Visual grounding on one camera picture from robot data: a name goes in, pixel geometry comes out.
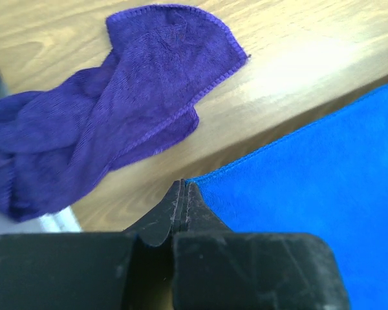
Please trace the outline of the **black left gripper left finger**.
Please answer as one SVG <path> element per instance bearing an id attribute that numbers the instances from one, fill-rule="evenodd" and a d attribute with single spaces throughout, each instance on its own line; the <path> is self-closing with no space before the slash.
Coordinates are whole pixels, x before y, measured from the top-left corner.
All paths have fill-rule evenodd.
<path id="1" fill-rule="evenodd" d="M 0 309 L 171 309 L 184 182 L 122 232 L 0 236 Z"/>

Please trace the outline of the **blue towel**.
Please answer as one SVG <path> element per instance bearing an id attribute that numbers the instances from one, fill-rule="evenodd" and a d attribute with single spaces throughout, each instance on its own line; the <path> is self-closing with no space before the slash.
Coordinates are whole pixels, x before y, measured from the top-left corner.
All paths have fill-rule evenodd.
<path id="1" fill-rule="evenodd" d="M 388 84 L 193 182 L 237 232 L 311 233 L 353 309 L 388 309 Z"/>

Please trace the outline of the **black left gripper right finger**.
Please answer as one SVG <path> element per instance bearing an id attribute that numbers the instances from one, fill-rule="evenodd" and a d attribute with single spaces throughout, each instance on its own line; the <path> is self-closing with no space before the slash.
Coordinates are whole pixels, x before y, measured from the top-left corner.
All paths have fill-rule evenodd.
<path id="1" fill-rule="evenodd" d="M 307 233 L 236 233 L 184 189 L 173 237 L 175 309 L 349 309 L 334 254 Z"/>

